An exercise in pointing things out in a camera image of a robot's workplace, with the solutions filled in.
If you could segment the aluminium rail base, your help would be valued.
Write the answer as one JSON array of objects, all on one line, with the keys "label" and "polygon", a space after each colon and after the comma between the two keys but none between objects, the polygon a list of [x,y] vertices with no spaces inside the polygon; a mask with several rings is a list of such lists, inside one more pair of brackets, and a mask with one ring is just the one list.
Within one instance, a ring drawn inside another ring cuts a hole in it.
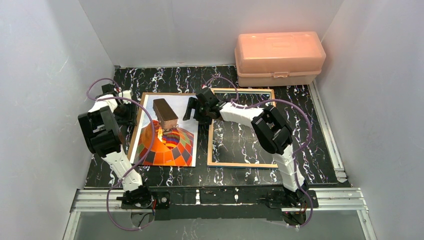
[{"label": "aluminium rail base", "polygon": [[360,188],[312,188],[290,203],[275,186],[155,187],[145,207],[123,202],[123,191],[78,190],[71,206],[64,239],[75,238],[82,213],[146,214],[158,221],[184,219],[262,219],[293,221],[299,226],[308,213],[353,212],[363,236],[376,239],[369,209]]}]

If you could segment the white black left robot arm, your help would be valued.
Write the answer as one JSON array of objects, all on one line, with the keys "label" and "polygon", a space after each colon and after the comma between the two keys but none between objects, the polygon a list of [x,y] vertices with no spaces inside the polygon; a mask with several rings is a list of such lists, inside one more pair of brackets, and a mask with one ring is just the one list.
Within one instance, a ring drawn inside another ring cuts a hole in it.
[{"label": "white black left robot arm", "polygon": [[109,83],[102,87],[93,107],[78,115],[78,122],[89,151],[110,165],[121,180],[124,195],[118,199],[129,204],[140,203],[151,197],[141,175],[132,169],[124,151],[124,137],[120,126],[137,125],[137,108],[131,104],[132,91],[121,90]]}]

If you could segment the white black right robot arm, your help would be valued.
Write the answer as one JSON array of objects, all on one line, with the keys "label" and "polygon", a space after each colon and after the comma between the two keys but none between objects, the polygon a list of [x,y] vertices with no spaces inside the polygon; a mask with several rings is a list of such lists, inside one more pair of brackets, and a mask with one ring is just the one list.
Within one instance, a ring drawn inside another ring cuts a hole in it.
[{"label": "white black right robot arm", "polygon": [[213,120],[233,122],[253,129],[260,146],[277,163],[284,190],[302,198],[307,190],[304,176],[293,150],[293,130],[280,111],[272,104],[261,107],[236,104],[216,97],[211,88],[204,87],[187,103],[183,120],[194,118],[200,125],[211,125]]}]

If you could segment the orange translucent plastic box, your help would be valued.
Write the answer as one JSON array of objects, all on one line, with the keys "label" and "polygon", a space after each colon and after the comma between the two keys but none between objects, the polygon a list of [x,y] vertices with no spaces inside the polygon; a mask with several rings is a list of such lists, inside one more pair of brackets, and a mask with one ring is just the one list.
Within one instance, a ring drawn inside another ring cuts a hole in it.
[{"label": "orange translucent plastic box", "polygon": [[241,87],[309,85],[326,59],[314,31],[240,34],[234,54]]}]

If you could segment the blue wooden picture frame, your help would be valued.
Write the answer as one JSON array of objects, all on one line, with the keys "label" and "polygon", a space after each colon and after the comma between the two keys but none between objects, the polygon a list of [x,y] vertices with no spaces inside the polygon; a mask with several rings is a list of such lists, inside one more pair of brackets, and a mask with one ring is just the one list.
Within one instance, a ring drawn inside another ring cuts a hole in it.
[{"label": "blue wooden picture frame", "polygon": [[[238,98],[241,105],[254,105],[274,99],[272,89],[212,88],[222,100]],[[278,166],[270,153],[260,145],[254,130],[235,122],[213,120],[208,131],[207,165],[219,168],[276,169]]]}]

